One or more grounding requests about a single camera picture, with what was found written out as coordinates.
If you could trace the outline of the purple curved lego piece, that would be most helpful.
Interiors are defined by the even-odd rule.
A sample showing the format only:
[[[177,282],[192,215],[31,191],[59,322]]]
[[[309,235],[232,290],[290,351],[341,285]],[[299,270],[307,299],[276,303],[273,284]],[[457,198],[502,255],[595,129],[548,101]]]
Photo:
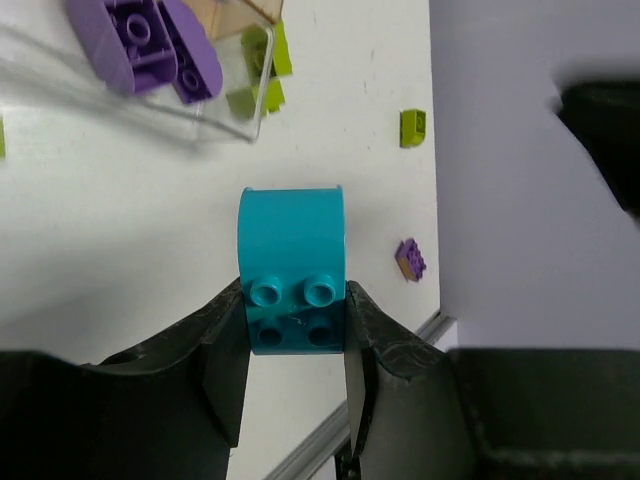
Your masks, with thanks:
[[[176,52],[154,1],[67,0],[71,27],[96,76],[125,96],[172,83]]]

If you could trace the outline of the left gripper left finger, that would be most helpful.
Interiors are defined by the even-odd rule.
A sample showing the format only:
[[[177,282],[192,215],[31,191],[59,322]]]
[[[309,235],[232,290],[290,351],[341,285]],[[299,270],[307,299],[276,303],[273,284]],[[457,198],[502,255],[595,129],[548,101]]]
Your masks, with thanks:
[[[239,282],[99,364],[1,355],[5,479],[223,479],[250,342]]]

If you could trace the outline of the round teal lego piece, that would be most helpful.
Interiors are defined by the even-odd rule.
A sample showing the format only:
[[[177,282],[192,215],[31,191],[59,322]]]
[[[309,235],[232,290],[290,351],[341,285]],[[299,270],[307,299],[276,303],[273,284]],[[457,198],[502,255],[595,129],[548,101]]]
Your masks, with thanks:
[[[245,189],[239,204],[237,256],[255,354],[343,351],[342,188]]]

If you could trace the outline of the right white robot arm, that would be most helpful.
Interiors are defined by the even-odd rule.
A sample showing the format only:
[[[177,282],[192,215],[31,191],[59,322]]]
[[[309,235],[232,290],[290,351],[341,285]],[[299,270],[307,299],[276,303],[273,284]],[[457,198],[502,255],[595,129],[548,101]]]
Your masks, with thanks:
[[[639,66],[573,62],[553,74],[555,116],[588,153],[619,207],[639,220]]]

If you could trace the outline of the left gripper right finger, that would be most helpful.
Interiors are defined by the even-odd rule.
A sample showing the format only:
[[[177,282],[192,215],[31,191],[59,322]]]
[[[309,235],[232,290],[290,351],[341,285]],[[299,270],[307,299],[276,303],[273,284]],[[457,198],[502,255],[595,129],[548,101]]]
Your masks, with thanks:
[[[363,287],[345,299],[345,373],[375,355],[378,391],[352,434],[365,479],[635,479],[639,355],[632,350],[441,351]]]

